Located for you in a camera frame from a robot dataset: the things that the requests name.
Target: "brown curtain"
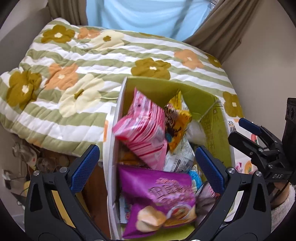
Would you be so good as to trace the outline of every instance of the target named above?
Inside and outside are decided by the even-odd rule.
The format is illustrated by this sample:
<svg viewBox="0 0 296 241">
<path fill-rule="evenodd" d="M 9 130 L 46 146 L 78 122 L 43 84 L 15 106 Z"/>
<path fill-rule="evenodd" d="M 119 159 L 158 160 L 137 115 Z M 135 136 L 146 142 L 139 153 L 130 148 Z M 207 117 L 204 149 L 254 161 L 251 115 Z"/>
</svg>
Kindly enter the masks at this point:
<svg viewBox="0 0 296 241">
<path fill-rule="evenodd" d="M 185 43 L 223 63 L 240 45 L 262 0 L 219 0 L 201 27 Z"/>
<path fill-rule="evenodd" d="M 73 25 L 87 25 L 86 0 L 48 0 L 53 19 L 64 18 Z"/>
</svg>

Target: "pink striped bag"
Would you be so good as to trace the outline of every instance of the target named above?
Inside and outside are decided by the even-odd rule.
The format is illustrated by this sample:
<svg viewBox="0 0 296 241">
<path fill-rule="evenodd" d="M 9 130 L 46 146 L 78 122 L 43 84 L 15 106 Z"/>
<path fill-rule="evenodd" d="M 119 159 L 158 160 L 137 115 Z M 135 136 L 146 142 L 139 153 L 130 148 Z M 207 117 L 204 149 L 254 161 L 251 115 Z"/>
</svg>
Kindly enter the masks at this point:
<svg viewBox="0 0 296 241">
<path fill-rule="evenodd" d="M 128 114 L 114 125 L 112 131 L 150 168 L 163 169 L 168 145 L 165 113 L 136 88 Z"/>
</svg>

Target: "light blue fabric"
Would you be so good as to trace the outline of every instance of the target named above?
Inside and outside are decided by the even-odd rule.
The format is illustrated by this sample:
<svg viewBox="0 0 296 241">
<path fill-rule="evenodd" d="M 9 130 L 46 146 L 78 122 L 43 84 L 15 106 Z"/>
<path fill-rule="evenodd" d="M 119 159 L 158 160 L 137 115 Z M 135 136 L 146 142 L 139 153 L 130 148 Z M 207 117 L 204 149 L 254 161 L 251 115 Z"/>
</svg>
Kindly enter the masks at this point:
<svg viewBox="0 0 296 241">
<path fill-rule="evenodd" d="M 211 10 L 208 0 L 87 0 L 90 26 L 131 30 L 183 41 Z"/>
</svg>

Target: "blue gripper pad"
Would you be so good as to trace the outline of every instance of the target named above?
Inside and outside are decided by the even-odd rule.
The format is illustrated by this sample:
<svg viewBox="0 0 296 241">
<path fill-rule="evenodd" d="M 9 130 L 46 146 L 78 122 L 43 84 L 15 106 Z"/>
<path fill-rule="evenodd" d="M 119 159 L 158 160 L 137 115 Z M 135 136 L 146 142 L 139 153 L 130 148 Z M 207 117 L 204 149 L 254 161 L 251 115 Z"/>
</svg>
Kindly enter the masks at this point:
<svg viewBox="0 0 296 241">
<path fill-rule="evenodd" d="M 256 124 L 250 122 L 245 118 L 239 119 L 239 126 L 253 133 L 256 136 L 259 136 L 261 134 L 260 126 L 257 126 Z"/>
<path fill-rule="evenodd" d="M 225 172 L 226 170 L 223 163 L 220 160 L 213 158 L 209 151 L 203 146 L 196 149 L 195 159 L 209 181 L 213 191 L 222 194 L 224 192 L 225 178 L 221 174 L 221 171 Z"/>
<path fill-rule="evenodd" d="M 93 147 L 90 151 L 88 149 L 85 151 L 85 153 L 88 152 L 85 157 L 85 153 L 81 156 L 82 158 L 84 157 L 84 159 L 72 175 L 70 189 L 73 193 L 82 191 L 89 176 L 100 159 L 99 147 L 96 145 L 92 146 Z"/>
</svg>

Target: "cream flower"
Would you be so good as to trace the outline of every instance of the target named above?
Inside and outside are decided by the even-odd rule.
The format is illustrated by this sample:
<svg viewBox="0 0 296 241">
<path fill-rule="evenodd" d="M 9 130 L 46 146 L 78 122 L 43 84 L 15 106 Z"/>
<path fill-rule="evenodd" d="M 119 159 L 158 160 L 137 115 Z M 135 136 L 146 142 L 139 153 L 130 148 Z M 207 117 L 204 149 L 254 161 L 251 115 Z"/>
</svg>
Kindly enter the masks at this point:
<svg viewBox="0 0 296 241">
<path fill-rule="evenodd" d="M 75 113 L 94 107 L 100 103 L 100 90 L 104 87 L 104 81 L 95 78 L 92 74 L 86 74 L 73 87 L 66 89 L 59 100 L 59 112 L 63 117 L 69 117 Z"/>
<path fill-rule="evenodd" d="M 91 39 L 89 43 L 94 45 L 92 49 L 101 51 L 108 48 L 123 46 L 123 37 L 123 33 L 114 30 L 104 30 L 98 37 Z"/>
</svg>

